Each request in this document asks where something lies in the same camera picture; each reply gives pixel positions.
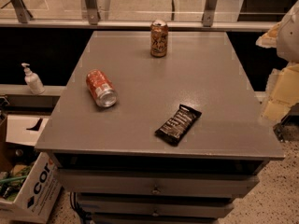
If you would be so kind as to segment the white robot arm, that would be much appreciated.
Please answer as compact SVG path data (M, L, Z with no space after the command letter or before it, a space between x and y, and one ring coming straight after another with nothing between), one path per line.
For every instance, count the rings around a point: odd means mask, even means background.
M277 54L288 62L299 63L299 0L278 27Z

